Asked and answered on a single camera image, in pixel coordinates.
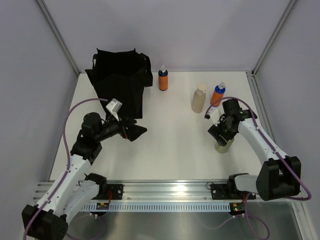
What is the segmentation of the pale green round bottle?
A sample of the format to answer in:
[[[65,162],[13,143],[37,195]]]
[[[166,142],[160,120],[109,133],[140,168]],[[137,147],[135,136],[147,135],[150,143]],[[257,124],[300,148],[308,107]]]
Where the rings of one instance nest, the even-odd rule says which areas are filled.
[[[219,145],[218,142],[216,142],[215,145],[214,145],[214,148],[218,153],[225,154],[230,149],[230,147],[233,144],[234,140],[235,140],[234,138],[229,140],[225,146]]]

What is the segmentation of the orange spray bottle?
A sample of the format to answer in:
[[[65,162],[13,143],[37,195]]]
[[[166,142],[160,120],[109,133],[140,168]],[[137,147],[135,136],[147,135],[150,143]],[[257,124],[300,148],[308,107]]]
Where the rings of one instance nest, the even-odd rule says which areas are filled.
[[[224,82],[216,85],[210,100],[210,104],[214,107],[218,107],[221,103],[221,99],[223,98],[226,92],[226,85]]]
[[[168,89],[168,74],[168,70],[164,65],[162,65],[160,70],[158,71],[158,88],[161,91],[166,91]]]

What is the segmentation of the beige pump bottle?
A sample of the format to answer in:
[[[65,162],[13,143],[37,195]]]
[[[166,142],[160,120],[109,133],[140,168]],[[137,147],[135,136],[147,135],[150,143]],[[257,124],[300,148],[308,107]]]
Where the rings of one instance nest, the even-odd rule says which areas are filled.
[[[197,86],[197,89],[195,90],[193,94],[193,98],[191,101],[191,108],[195,113],[201,113],[206,101],[206,90],[207,90],[207,84],[206,83],[200,83]]]

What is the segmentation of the black canvas bag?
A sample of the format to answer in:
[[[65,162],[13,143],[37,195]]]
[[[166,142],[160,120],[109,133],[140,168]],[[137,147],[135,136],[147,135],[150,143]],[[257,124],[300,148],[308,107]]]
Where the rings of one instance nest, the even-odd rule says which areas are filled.
[[[122,103],[120,117],[143,118],[144,89],[153,85],[150,58],[135,49],[110,52],[98,49],[92,68],[85,70],[97,96]]]

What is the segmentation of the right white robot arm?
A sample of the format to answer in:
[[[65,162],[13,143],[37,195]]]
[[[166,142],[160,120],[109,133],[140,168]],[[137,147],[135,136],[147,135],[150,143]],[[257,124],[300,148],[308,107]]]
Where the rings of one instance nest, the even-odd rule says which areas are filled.
[[[215,150],[226,153],[241,135],[262,162],[258,175],[233,174],[226,182],[226,192],[233,199],[244,193],[259,195],[264,201],[291,198],[300,193],[301,162],[281,150],[265,132],[258,116],[250,109],[242,109],[238,98],[228,97],[223,102],[223,113],[210,106],[205,118],[213,125],[208,133],[216,140]]]

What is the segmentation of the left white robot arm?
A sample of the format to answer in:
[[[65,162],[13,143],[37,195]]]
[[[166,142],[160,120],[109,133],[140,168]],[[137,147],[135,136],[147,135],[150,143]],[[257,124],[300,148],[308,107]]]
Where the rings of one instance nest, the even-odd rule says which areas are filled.
[[[93,165],[102,150],[101,142],[115,135],[131,142],[147,128],[135,119],[111,116],[102,120],[96,112],[84,116],[81,129],[72,149],[67,149],[67,164],[49,190],[35,205],[22,210],[23,238],[62,240],[69,224],[91,199],[103,199],[108,193],[107,179],[86,171]]]

